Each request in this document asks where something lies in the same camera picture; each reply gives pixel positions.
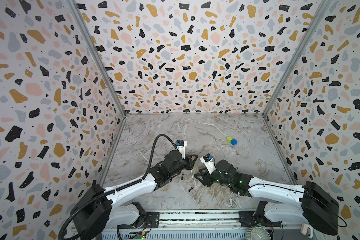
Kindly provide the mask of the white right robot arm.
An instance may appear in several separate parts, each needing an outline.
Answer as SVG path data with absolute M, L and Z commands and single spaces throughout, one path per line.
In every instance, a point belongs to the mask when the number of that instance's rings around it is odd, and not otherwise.
M 252 214 L 242 214 L 243 227 L 261 224 L 278 226 L 283 222 L 307 224 L 313 229 L 336 236 L 339 228 L 339 204 L 319 185 L 307 181 L 305 185 L 286 185 L 265 181 L 237 171 L 226 160 L 209 160 L 194 177 L 203 186 L 225 186 L 239 196 L 258 198 L 260 202 Z

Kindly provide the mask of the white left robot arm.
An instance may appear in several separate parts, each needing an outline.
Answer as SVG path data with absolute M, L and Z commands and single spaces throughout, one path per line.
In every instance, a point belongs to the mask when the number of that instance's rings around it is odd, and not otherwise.
M 58 238 L 66 238 L 66 227 L 70 223 L 77 231 L 71 237 L 73 240 L 92 240 L 111 225 L 140 227 L 146 211 L 134 199 L 164 187 L 183 170 L 192 170 L 197 159 L 198 155 L 172 150 L 163 161 L 150 165 L 141 177 L 113 187 L 102 188 L 99 184 L 90 187 L 71 210 Z

